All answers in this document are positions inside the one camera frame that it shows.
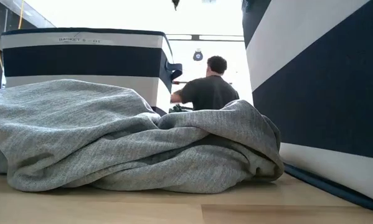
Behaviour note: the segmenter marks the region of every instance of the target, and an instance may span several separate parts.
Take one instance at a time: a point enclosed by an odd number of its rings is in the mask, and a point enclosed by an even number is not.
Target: ceiling
[[[56,27],[159,30],[167,34],[243,35],[241,1],[26,0]]]

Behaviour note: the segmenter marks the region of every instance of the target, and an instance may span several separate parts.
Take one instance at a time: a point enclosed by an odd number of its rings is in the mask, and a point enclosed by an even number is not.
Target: navy stripe
[[[171,92],[162,49],[110,45],[42,45],[4,49],[5,76],[108,75],[159,77]]]
[[[243,0],[243,34],[247,48],[271,0]]]
[[[126,29],[93,29],[93,28],[40,28],[40,29],[18,29],[2,33],[2,35],[16,34],[36,34],[36,33],[61,33],[61,32],[91,32],[97,34],[141,34],[141,35],[160,35],[166,39],[172,56],[171,46],[164,32],[147,30],[126,30]]]
[[[164,112],[162,109],[156,107],[156,106],[152,106],[151,107],[153,109],[154,112],[156,112],[157,114],[159,114],[160,116],[164,116],[166,115],[167,113]]]
[[[373,157],[373,0],[253,92],[282,141]]]
[[[349,189],[341,184],[337,184],[333,181],[314,175],[310,172],[306,172],[305,170],[301,170],[288,164],[285,164],[285,171],[293,177],[311,184],[312,186],[317,187],[321,190],[329,192],[332,195],[335,195],[356,205],[360,205],[364,208],[373,210],[373,199],[359,192],[356,192],[355,190]]]

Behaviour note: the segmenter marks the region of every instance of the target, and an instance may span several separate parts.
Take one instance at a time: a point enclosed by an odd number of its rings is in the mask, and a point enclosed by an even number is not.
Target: dark gray t-shirt
[[[238,93],[220,76],[213,75],[188,82],[181,90],[182,103],[193,103],[193,110],[219,110],[233,100]]]

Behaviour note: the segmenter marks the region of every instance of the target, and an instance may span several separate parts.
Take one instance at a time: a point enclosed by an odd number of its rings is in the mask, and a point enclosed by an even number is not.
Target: man's arm
[[[186,83],[185,87],[171,95],[171,103],[190,103],[197,97],[199,80]]]

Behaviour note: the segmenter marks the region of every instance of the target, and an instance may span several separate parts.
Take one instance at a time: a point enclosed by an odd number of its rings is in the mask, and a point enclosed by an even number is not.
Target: blanket fold
[[[89,184],[212,194],[273,181],[284,170],[279,136],[243,100],[160,117],[117,86],[56,80],[0,90],[0,173],[28,192]]]

